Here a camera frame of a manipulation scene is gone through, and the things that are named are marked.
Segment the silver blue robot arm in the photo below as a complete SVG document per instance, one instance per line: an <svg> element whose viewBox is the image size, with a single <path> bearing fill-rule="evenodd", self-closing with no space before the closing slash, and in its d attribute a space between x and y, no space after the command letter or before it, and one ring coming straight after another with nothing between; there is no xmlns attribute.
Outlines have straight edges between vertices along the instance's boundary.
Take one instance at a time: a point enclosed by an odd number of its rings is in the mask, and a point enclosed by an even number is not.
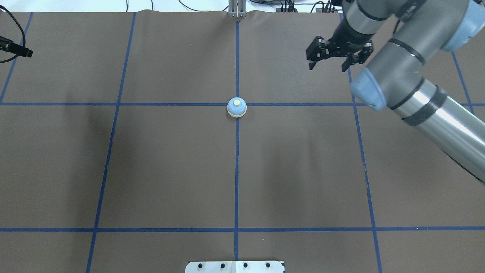
<svg viewBox="0 0 485 273"><path fill-rule="evenodd" d="M388 107L426 135L456 164L484 182L484 123L421 74L440 50L452 52L484 27L484 7L474 0L342 0L343 19L328 40L317 36L305 55L317 62L345 58L345 72L374 50L371 38L391 16L402 23L350 84L372 109Z"/></svg>

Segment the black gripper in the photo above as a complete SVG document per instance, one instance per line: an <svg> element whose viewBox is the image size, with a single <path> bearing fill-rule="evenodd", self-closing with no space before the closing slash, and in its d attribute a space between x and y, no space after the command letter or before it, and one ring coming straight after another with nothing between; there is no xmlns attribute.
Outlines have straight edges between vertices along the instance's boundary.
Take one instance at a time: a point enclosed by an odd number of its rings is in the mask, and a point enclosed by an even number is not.
<svg viewBox="0 0 485 273"><path fill-rule="evenodd" d="M341 65L341 72L346 72L354 64L363 64L367 61L369 54L356 52L361 51L371 41L374 34L358 34L352 36L348 33L335 33L332 38L325 40L316 36L306 49L306 58L309 70L313 70L317 62L327 60L331 57L346 57Z"/></svg>

